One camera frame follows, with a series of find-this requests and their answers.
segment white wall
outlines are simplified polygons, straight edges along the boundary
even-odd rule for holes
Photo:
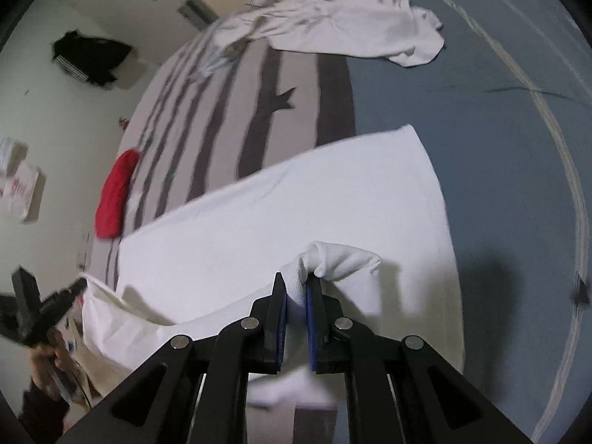
[[[51,43],[72,29],[106,36],[61,0],[36,0],[0,52],[0,135],[28,145],[27,161],[47,181],[38,221],[0,215],[0,292],[22,265],[41,293],[71,283],[83,231],[93,231],[102,184],[122,136],[118,118],[131,117],[153,77],[149,66],[128,90],[82,83],[51,61]],[[0,389],[14,410],[28,385],[27,351],[0,338]]]
[[[140,58],[162,64],[197,33],[177,9],[186,0],[64,0],[99,23]]]

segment white cloth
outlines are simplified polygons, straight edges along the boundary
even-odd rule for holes
[[[444,45],[442,23],[410,0],[281,0],[238,13],[214,35],[220,48],[248,36],[277,50],[387,57],[404,67],[433,60]]]
[[[298,256],[316,240],[357,249],[315,243]],[[309,270],[336,281],[327,293],[346,315],[387,337],[421,335],[462,369],[461,296],[445,205],[412,127],[299,155],[130,235],[121,243],[118,295],[99,284],[85,296],[85,343],[134,369],[178,333],[211,336],[248,315],[254,299],[270,294],[278,269],[291,295],[286,357],[293,358],[284,369],[292,372],[249,385],[250,402],[332,399],[301,365],[306,337],[294,309],[302,308],[299,282]]]

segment hanging clothes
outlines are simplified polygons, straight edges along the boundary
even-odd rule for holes
[[[111,72],[131,50],[125,43],[85,37],[74,30],[53,44],[53,59],[74,78],[103,87],[117,80]]]

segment gray stripe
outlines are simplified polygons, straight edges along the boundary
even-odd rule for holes
[[[174,210],[177,207],[180,207],[181,205],[185,204],[187,194],[189,193],[189,188],[191,187],[191,183],[193,182],[193,170],[195,166],[195,160],[197,159],[197,154],[201,149],[201,143],[205,134],[206,127],[208,125],[209,119],[211,118],[212,112],[214,112],[214,108],[218,103],[218,99],[220,98],[220,91],[222,90],[224,82],[226,81],[226,77],[231,69],[232,67],[228,65],[224,68],[215,71],[209,80],[208,87],[203,92],[201,101],[199,102],[199,106],[197,108],[197,112],[195,114],[193,121],[191,122],[189,135],[187,137],[187,142],[185,143],[185,151],[182,153],[179,164],[175,169],[175,174],[171,183],[171,190],[169,191],[165,213],[170,212],[171,210]],[[238,75],[242,72],[242,69],[238,71],[237,76],[235,77],[235,82],[239,78]],[[229,113],[231,112],[231,110],[232,109],[230,108],[227,109],[226,118],[229,117]],[[221,140],[223,134],[224,125],[222,126],[222,130],[220,131],[218,138],[216,139],[217,142]],[[211,173],[211,169],[213,167],[218,167],[218,165],[215,163],[216,151],[217,150],[214,148],[212,158],[209,164],[210,170],[208,170],[208,181],[206,182],[207,189],[209,189],[210,185],[209,174]]]
[[[197,67],[199,66],[200,62],[202,62],[204,56],[208,53],[209,41],[211,40],[211,37],[213,35],[214,35],[214,31],[209,31],[208,35],[206,35],[204,37],[204,42],[203,42],[201,48],[199,49],[199,52],[194,60],[193,65],[191,66],[189,72],[187,73],[185,81],[183,82],[183,86],[181,87],[181,91],[179,92],[179,94],[177,95],[177,98],[175,99],[175,104],[173,107],[171,118],[169,119],[169,122],[167,123],[167,125],[165,127],[165,131],[161,137],[161,140],[159,141],[158,148],[156,149],[156,154],[153,157],[152,161],[150,162],[150,169],[148,170],[148,175],[146,176],[146,179],[144,179],[144,184],[142,186],[142,191],[141,191],[140,203],[138,204],[138,208],[135,211],[134,226],[133,226],[134,231],[138,230],[142,225],[143,218],[144,218],[144,206],[146,205],[146,198],[148,196],[148,191],[150,190],[150,185],[152,184],[152,178],[153,178],[154,172],[156,170],[156,166],[158,165],[158,162],[161,158],[162,152],[164,151],[165,145],[167,144],[167,138],[168,138],[169,132],[171,131],[171,128],[173,127],[174,123],[176,122],[181,102],[183,102],[183,100],[185,99],[185,96],[187,95],[189,87],[193,83],[192,77],[193,77]],[[152,143],[152,139],[153,139],[153,135],[151,135],[149,138],[150,143]]]
[[[175,69],[177,71],[174,73],[175,76],[174,76],[171,84],[169,84],[168,86],[167,86],[167,84],[171,80],[173,73],[171,73],[171,75],[169,75],[167,77],[167,80],[165,81],[165,84],[163,85],[162,90],[161,90],[162,96],[159,96],[159,100],[157,100],[157,102],[155,103],[155,109],[157,107],[159,107],[159,110],[158,110],[158,113],[156,114],[156,118],[154,118],[154,120],[153,120],[154,124],[152,125],[152,130],[150,131],[150,133],[148,135],[148,139],[147,139],[146,143],[144,143],[144,147],[142,149],[142,155],[140,156],[140,163],[141,163],[141,159],[142,159],[144,153],[146,152],[146,150],[150,146],[149,141],[151,142],[152,141],[151,139],[154,138],[154,134],[156,132],[156,127],[158,125],[158,122],[161,119],[162,113],[164,112],[165,108],[167,107],[167,103],[169,102],[169,98],[171,97],[171,94],[173,92],[173,88],[175,88],[177,82],[179,81],[179,78],[183,74],[183,70],[187,66],[187,63],[189,62],[190,58],[194,55],[195,50],[200,46],[200,44],[202,44],[203,40],[206,38],[206,35],[207,34],[204,34],[200,38],[195,38],[195,40],[193,42],[188,44],[187,52],[185,52],[185,54],[182,58],[179,57],[179,60],[178,60],[179,66],[177,67],[175,65]],[[139,144],[141,144],[143,139],[144,139],[144,133],[142,134],[142,136],[140,138]]]
[[[167,87],[167,85],[170,83],[171,78],[176,73],[177,69],[179,67],[180,68],[183,67],[183,65],[179,65],[179,64],[181,63],[181,61],[184,60],[184,56],[186,56],[186,59],[189,58],[189,55],[191,53],[191,52],[188,52],[187,51],[187,49],[189,48],[189,46],[190,46],[190,43],[186,43],[181,48],[181,50],[179,52],[179,55],[177,56],[177,59],[175,61],[175,64],[173,65],[173,68],[171,68],[171,71],[167,75],[167,77],[165,79],[165,82],[162,85],[162,88],[161,88],[161,91],[159,93],[159,96],[156,99],[156,102],[154,103],[154,105],[152,106],[152,110],[150,111],[150,115],[146,119],[146,123],[145,123],[145,125],[144,125],[144,127],[142,129],[141,134],[140,134],[140,138],[138,139],[138,143],[137,143],[137,146],[138,147],[141,146],[141,143],[144,140],[144,136],[146,134],[146,131],[147,131],[148,127],[150,126],[150,121],[154,117],[154,114],[155,114],[156,109],[158,108],[159,104],[161,104],[161,110],[159,111],[159,116],[157,117],[157,120],[158,120],[158,118],[160,118],[160,115],[162,113],[162,109],[165,107],[165,105],[167,103],[167,100],[168,100],[168,97],[171,94],[171,89],[174,87],[175,82],[176,82],[177,78],[179,77],[179,74],[180,73],[175,76],[175,80],[174,80],[173,84],[171,84],[170,87]],[[135,181],[135,176],[137,175],[137,172],[138,172],[138,167],[139,167],[139,163],[136,166],[136,168],[134,169],[134,176],[132,177],[130,189],[133,187],[133,184],[134,184],[134,181]],[[124,230],[125,230],[125,219],[124,219],[124,222],[123,222],[123,225],[122,225],[122,229],[121,229],[121,233],[122,234],[123,234]],[[107,261],[106,261],[106,264],[105,264],[105,285],[106,286],[109,286],[109,271],[110,271],[110,267],[111,267],[111,257],[112,257],[112,254],[113,254],[113,240],[111,240],[110,249],[109,249],[109,253],[108,253],[108,256],[107,256]],[[114,278],[115,281],[113,283],[114,289],[117,287],[117,264],[118,264],[118,261],[119,261],[119,246],[117,247],[116,262],[115,262],[115,278]]]
[[[356,135],[352,83],[343,55],[317,56],[319,63],[319,119],[316,147]]]
[[[152,106],[152,110],[150,111],[150,115],[146,119],[146,125],[144,125],[144,128],[142,129],[142,133],[140,134],[140,138],[138,140],[138,148],[142,145],[142,142],[144,141],[144,137],[146,136],[146,131],[148,130],[148,126],[150,125],[150,121],[154,117],[154,114],[156,112],[156,108],[159,106],[159,104],[162,104],[161,105],[161,111],[162,111],[162,108],[164,107],[163,98],[164,98],[165,94],[167,94],[167,91],[169,90],[168,85],[171,82],[171,78],[176,73],[177,69],[179,68],[179,64],[183,60],[184,56],[186,54],[190,53],[190,52],[188,52],[189,46],[190,46],[190,43],[186,43],[183,45],[181,51],[179,52],[179,56],[177,56],[175,64],[173,65],[173,68],[171,69],[169,74],[166,76],[165,82],[161,87],[161,91],[158,95],[158,98],[156,99],[156,102],[154,102],[154,105]]]
[[[206,79],[206,81],[199,86],[199,90],[195,94],[193,100],[191,100],[189,111],[187,112],[187,115],[185,117],[185,123],[183,125],[181,137],[179,138],[179,142],[177,143],[175,154],[173,155],[171,164],[169,165],[169,170],[166,173],[165,181],[162,185],[161,196],[159,197],[158,204],[156,205],[156,213],[154,216],[155,219],[160,217],[163,213],[165,213],[165,209],[167,208],[167,203],[169,201],[169,193],[171,191],[171,185],[173,183],[173,178],[175,176],[177,167],[179,166],[181,155],[183,155],[183,152],[185,151],[185,146],[187,144],[187,137],[189,136],[191,123],[193,122],[195,114],[197,113],[197,108],[199,107],[201,96],[203,95],[205,89],[209,86],[209,81],[210,78]]]
[[[228,102],[230,88],[232,88],[232,84],[235,80],[236,70],[240,64],[241,62],[239,61],[233,63],[232,69],[228,73],[226,81],[224,82],[224,86],[222,87],[222,91],[220,92],[220,98],[216,103],[211,118],[209,119],[208,127],[205,129],[201,149],[199,150],[199,154],[195,160],[193,178],[191,182],[191,188],[189,189],[189,193],[187,195],[187,202],[196,199],[197,197],[201,197],[205,193],[205,177],[208,172],[214,141],[218,135],[218,132],[220,131],[220,128],[222,127],[224,115],[226,114],[226,104]]]
[[[294,110],[273,114],[263,168],[315,148],[319,115],[317,73],[316,54],[282,53],[277,91],[296,87],[290,98]]]
[[[293,88],[277,95],[281,55],[282,52],[279,50],[267,48],[261,67],[261,87],[257,98],[257,108],[247,130],[237,168],[239,179],[261,170],[273,112],[293,108],[288,103],[294,91]]]
[[[103,280],[105,276],[105,268],[107,266],[107,256],[109,254],[110,242],[99,240],[97,236],[94,236],[91,250],[91,264],[87,269],[87,272],[91,275],[96,276],[98,279]]]
[[[257,107],[261,66],[267,55],[267,48],[264,40],[257,40],[249,44],[243,55],[226,107],[224,123],[216,137],[209,160],[205,181],[207,192],[236,182],[236,169],[245,135]]]
[[[206,32],[200,38],[196,38],[195,41],[192,42],[191,48],[186,53],[185,57],[182,59],[181,65],[179,66],[179,71],[175,75],[175,78],[173,79],[171,85],[169,85],[168,88],[166,87],[166,85],[164,85],[164,87],[163,87],[163,90],[165,90],[165,88],[166,88],[165,94],[161,100],[161,104],[159,106],[158,113],[156,114],[156,118],[153,120],[154,123],[153,123],[152,127],[148,127],[148,128],[151,128],[148,133],[148,138],[146,139],[146,142],[144,143],[143,148],[140,149],[140,160],[138,161],[138,164],[135,166],[135,170],[134,170],[134,173],[131,178],[130,194],[135,194],[135,192],[136,192],[135,182],[136,182],[138,176],[140,176],[141,170],[143,170],[144,162],[149,160],[147,158],[147,154],[148,154],[150,147],[152,146],[154,136],[155,136],[156,131],[157,131],[159,124],[161,122],[162,114],[168,106],[169,99],[171,98],[171,94],[173,93],[174,88],[177,87],[177,83],[181,79],[181,76],[183,75],[184,71],[187,69],[187,64],[189,63],[191,57],[195,55],[196,49],[201,48],[203,46],[208,35],[209,35],[209,33]],[[189,77],[190,77],[190,73],[186,72],[184,81],[186,81]]]

